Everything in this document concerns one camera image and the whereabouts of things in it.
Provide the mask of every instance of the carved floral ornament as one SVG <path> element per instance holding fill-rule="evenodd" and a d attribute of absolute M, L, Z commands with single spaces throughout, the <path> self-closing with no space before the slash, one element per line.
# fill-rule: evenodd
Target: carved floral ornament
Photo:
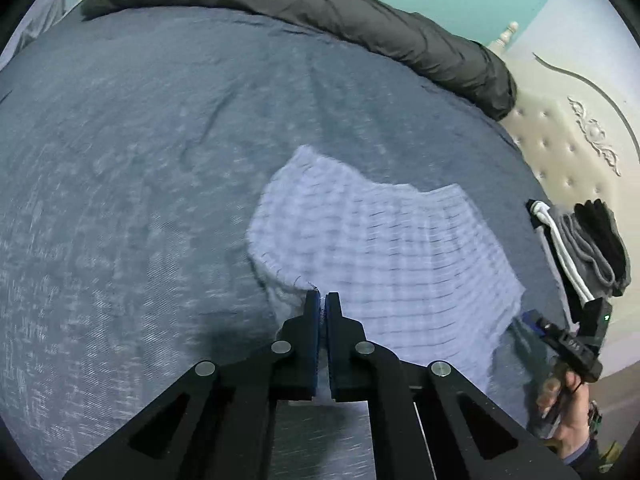
<path fill-rule="evenodd" d="M 578 117 L 575 121 L 580 126 L 584 134 L 584 138 L 591 145 L 591 147 L 598 152 L 599 156 L 602 156 L 611 169 L 620 176 L 620 170 L 618 169 L 618 154 L 607 142 L 607 134 L 600 126 L 600 123 L 588 116 L 587 110 L 584 105 L 577 100 L 569 99 L 571 108 L 574 109 L 574 114 Z"/>

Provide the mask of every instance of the human hand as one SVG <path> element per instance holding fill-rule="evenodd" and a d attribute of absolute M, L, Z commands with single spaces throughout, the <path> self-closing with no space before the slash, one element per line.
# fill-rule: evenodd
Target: human hand
<path fill-rule="evenodd" d="M 574 394 L 553 436 L 558 456 L 562 459 L 579 450 L 589 439 L 589 386 L 580 384 L 580 376 L 572 371 L 566 373 L 565 381 L 567 389 Z M 536 401 L 543 415 L 556 403 L 561 387 L 556 378 L 545 381 L 543 393 Z"/>

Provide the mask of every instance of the person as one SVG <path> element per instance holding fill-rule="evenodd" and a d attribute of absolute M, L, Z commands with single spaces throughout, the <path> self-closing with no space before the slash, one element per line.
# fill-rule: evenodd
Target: person
<path fill-rule="evenodd" d="M 583 383 L 580 376 L 568 371 L 565 377 L 566 387 L 573 392 L 571 401 L 562 414 L 558 428 L 549 441 L 550 447 L 565 464 L 574 469 L 581 479 L 591 480 L 599 475 L 598 443 L 591 437 L 589 430 L 589 385 Z M 546 413 L 556 402 L 560 381 L 549 378 L 542 387 L 537 405 L 541 413 Z"/>

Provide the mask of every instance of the gray bed sheet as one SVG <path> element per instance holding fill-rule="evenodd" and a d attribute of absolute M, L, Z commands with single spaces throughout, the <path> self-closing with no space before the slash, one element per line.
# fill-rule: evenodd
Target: gray bed sheet
<path fill-rule="evenodd" d="M 0 72 L 0 416 L 45 480 L 194 362 L 271 340 L 244 235 L 302 144 L 374 182 L 459 184 L 523 309 L 563 323 L 524 205 L 544 193 L 469 102 L 263 16 L 72 12 Z M 521 424 L 546 357 L 517 322 L 494 355 L 490 396 Z M 371 457 L 363 406 L 279 407 L 273 478 L 372 476 Z"/>

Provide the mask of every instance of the tufted headboard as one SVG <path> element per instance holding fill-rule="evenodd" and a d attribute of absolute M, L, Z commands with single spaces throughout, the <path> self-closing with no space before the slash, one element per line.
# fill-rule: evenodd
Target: tufted headboard
<path fill-rule="evenodd" d="M 601 198 L 609 205 L 631 260 L 632 283 L 611 301 L 600 356 L 609 375 L 640 361 L 640 122 L 588 68 L 534 53 L 510 59 L 505 47 L 517 27 L 511 23 L 489 47 L 518 85 L 516 106 L 501 123 L 553 204 Z"/>

